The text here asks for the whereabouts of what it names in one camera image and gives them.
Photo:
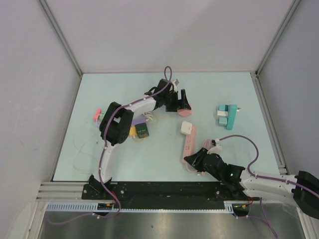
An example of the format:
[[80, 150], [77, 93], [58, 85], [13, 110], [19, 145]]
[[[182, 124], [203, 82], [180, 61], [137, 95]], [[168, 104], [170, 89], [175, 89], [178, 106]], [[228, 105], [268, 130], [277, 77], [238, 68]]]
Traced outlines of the pink power strip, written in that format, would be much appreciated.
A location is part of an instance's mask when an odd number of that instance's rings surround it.
[[194, 154], [194, 148], [195, 148], [195, 141], [196, 141], [196, 133], [197, 128], [196, 126], [192, 126], [191, 134], [187, 135], [185, 138], [184, 148], [183, 148], [183, 156], [182, 156], [182, 163], [186, 164], [186, 161], [184, 160], [185, 157], [191, 156]]

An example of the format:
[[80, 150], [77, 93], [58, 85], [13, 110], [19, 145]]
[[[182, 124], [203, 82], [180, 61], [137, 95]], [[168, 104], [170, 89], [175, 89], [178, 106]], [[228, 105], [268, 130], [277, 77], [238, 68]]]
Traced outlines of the white charger plug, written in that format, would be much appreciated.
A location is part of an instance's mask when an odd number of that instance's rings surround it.
[[192, 132], [192, 126], [193, 126], [192, 123], [183, 121], [181, 123], [180, 132], [184, 135], [190, 135]]

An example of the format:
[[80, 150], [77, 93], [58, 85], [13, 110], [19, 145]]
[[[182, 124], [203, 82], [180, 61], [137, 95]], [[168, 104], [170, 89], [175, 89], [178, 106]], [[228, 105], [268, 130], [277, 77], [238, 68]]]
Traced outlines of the teal power strip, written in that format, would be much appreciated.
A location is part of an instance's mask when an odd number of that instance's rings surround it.
[[228, 106], [228, 124], [225, 126], [227, 130], [232, 130], [235, 123], [236, 113], [239, 111], [237, 105], [227, 105]]

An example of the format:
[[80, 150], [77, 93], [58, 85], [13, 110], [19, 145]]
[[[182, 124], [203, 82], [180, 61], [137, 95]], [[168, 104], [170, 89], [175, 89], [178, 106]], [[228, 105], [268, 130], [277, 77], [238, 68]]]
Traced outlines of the pink cube socket adapter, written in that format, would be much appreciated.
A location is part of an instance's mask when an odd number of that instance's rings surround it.
[[182, 117], [188, 117], [192, 115], [192, 110], [189, 109], [179, 109], [177, 110], [177, 113]]

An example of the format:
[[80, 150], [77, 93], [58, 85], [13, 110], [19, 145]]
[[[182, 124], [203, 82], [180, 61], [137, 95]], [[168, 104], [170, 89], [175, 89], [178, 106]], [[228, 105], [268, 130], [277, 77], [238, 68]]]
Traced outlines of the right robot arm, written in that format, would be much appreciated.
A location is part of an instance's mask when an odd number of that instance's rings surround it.
[[220, 181], [236, 200], [247, 196], [281, 201], [299, 207], [312, 218], [319, 218], [319, 180], [308, 172], [299, 171], [297, 175], [249, 172], [245, 167], [225, 163], [220, 155], [204, 147], [194, 154], [185, 149], [182, 160], [196, 171], [207, 172]]

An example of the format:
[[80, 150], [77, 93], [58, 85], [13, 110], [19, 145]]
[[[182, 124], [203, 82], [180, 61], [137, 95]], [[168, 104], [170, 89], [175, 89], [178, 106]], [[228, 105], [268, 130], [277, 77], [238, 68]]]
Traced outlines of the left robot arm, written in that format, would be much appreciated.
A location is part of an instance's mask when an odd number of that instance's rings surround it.
[[99, 199], [107, 198], [111, 192], [107, 184], [112, 179], [111, 164], [115, 160], [117, 145], [129, 137], [133, 119], [162, 106], [165, 106], [166, 112], [191, 110], [185, 89], [178, 90], [175, 81], [167, 79], [161, 79], [156, 87], [131, 103], [126, 105], [110, 103], [99, 125], [104, 147], [98, 169], [89, 178], [92, 192]]

